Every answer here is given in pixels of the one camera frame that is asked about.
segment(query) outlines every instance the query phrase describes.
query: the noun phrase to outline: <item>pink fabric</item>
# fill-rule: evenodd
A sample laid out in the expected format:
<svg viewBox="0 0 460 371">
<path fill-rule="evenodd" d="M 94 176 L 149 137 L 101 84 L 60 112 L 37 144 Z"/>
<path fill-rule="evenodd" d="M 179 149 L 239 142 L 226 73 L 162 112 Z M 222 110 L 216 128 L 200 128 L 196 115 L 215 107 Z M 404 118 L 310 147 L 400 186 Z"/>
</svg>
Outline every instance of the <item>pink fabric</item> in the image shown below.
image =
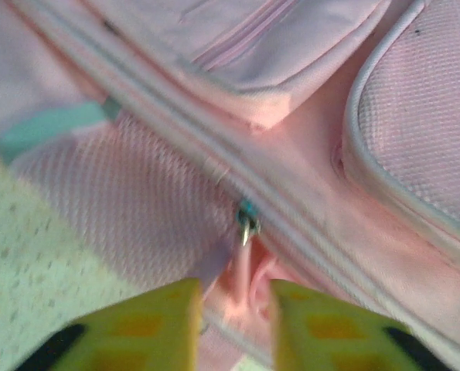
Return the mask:
<svg viewBox="0 0 460 371">
<path fill-rule="evenodd" d="M 0 130 L 38 111 L 99 92 L 0 1 Z"/>
<path fill-rule="evenodd" d="M 197 274 L 234 224 L 232 200 L 131 115 L 23 155 L 16 175 L 112 269 L 149 290 Z"/>
<path fill-rule="evenodd" d="M 460 0 L 434 0 L 388 49 L 363 88 L 358 120 L 371 161 L 403 187 L 390 195 L 415 196 L 400 201 L 408 209 L 437 210 L 445 223 L 418 212 L 458 240 Z"/>
<path fill-rule="evenodd" d="M 96 21 L 106 20 L 117 39 L 135 46 L 184 89 L 260 129 L 276 125 L 324 84 L 373 31 L 390 4 L 390 0 L 12 2 L 33 8 L 35 17 L 58 12 L 85 34 L 95 22 L 90 15 L 87 20 L 83 17 L 82 5 L 89 5 Z"/>
<path fill-rule="evenodd" d="M 275 257 L 265 257 L 259 264 L 250 285 L 249 306 L 252 311 L 258 313 L 266 321 L 269 320 L 268 305 L 271 299 L 269 283 L 274 279 L 292 281 L 310 286 L 297 274 L 293 274 L 282 267 Z"/>
<path fill-rule="evenodd" d="M 209 327 L 199 340 L 198 371 L 230 371 L 243 353 L 228 342 L 221 332 Z"/>
</svg>

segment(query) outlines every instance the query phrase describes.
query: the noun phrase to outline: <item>yellow object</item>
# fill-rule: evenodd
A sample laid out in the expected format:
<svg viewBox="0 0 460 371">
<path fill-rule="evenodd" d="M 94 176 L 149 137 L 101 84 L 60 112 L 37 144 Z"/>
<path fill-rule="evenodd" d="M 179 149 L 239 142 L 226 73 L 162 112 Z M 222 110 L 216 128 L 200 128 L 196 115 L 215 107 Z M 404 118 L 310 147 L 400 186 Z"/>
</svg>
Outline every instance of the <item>yellow object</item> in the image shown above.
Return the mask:
<svg viewBox="0 0 460 371">
<path fill-rule="evenodd" d="M 402 323 L 288 281 L 271 292 L 276 371 L 421 370 L 385 331 Z"/>
<path fill-rule="evenodd" d="M 78 318 L 84 333 L 51 369 L 195 370 L 201 295 L 189 278 Z"/>
</svg>

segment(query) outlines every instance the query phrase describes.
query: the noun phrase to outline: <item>pink bag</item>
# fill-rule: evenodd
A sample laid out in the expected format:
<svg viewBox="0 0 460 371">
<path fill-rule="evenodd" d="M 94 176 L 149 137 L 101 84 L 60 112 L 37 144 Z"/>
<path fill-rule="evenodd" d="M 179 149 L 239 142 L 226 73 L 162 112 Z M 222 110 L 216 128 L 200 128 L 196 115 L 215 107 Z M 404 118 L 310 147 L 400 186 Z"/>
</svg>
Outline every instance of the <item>pink bag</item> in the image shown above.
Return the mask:
<svg viewBox="0 0 460 371">
<path fill-rule="evenodd" d="M 229 369 L 234 346 L 271 365 L 273 277 L 398 318 L 460 369 L 460 0 L 221 0 L 189 28 L 189 2 L 10 2 L 121 105 L 12 171 L 139 291 L 203 279 L 201 369 Z M 183 32 L 202 40 L 214 9 L 232 30 L 267 16 L 241 54 L 210 58 Z"/>
</svg>

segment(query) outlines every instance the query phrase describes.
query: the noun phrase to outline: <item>zipper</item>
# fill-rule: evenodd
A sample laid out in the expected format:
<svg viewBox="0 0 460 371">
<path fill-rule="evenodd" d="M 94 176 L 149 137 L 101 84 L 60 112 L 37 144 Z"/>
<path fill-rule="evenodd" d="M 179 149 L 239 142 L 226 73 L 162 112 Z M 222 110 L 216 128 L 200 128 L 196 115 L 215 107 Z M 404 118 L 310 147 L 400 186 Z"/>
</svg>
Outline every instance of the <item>zipper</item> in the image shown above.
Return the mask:
<svg viewBox="0 0 460 371">
<path fill-rule="evenodd" d="M 252 240 L 261 232 L 261 222 L 257 213 L 248 201 L 240 204 L 237 212 L 237 223 L 240 228 L 240 241 L 233 251 L 230 265 L 232 272 L 233 299 L 237 307 L 247 305 L 252 280 L 250 257 Z"/>
<path fill-rule="evenodd" d="M 268 1 L 239 29 L 226 39 L 216 42 L 208 50 L 195 58 L 193 62 L 203 70 L 222 67 L 241 56 L 251 43 L 282 20 L 298 0 Z"/>
</svg>

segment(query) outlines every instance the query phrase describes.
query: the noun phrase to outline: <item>speckled floor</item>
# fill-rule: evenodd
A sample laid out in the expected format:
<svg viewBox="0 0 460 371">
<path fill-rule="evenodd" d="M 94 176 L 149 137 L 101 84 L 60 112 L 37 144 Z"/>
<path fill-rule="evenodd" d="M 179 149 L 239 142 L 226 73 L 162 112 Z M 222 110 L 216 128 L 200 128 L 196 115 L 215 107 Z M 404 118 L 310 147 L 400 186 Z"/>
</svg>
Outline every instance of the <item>speckled floor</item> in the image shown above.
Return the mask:
<svg viewBox="0 0 460 371">
<path fill-rule="evenodd" d="M 65 321 L 136 293 L 0 166 L 0 371 Z M 237 369 L 263 370 L 249 359 Z"/>
</svg>

